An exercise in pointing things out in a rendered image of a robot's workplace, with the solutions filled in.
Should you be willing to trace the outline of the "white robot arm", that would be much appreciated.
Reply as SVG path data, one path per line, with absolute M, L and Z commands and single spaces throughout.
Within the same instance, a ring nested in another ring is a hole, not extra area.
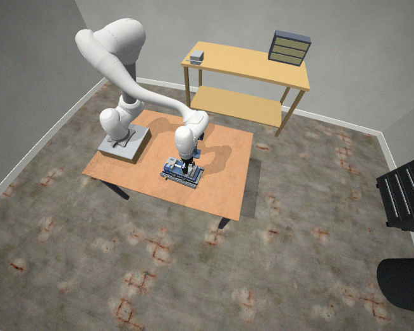
M 209 116 L 205 111 L 191 110 L 180 101 L 148 91 L 136 83 L 135 61 L 145 39 L 142 24 L 131 18 L 114 21 L 96 32 L 83 29 L 76 34 L 76 44 L 88 63 L 121 89 L 117 108 L 103 110 L 100 123 L 110 136 L 107 141 L 112 142 L 111 147 L 125 147 L 136 133 L 128 127 L 142 113 L 145 103 L 178 111 L 184 126 L 177 128 L 174 141 L 179 156 L 188 160 L 209 123 Z

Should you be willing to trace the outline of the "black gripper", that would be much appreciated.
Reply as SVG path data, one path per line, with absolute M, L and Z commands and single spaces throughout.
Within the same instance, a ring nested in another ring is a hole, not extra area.
M 185 159 L 182 159 L 182 158 L 181 158 L 181 160 L 183 161 L 183 166 L 181 166 L 183 174 L 185 174 L 186 176 L 189 176 L 188 167 L 192 167 L 193 156 L 192 156 L 192 158 L 190 158 L 188 160 L 185 160 Z

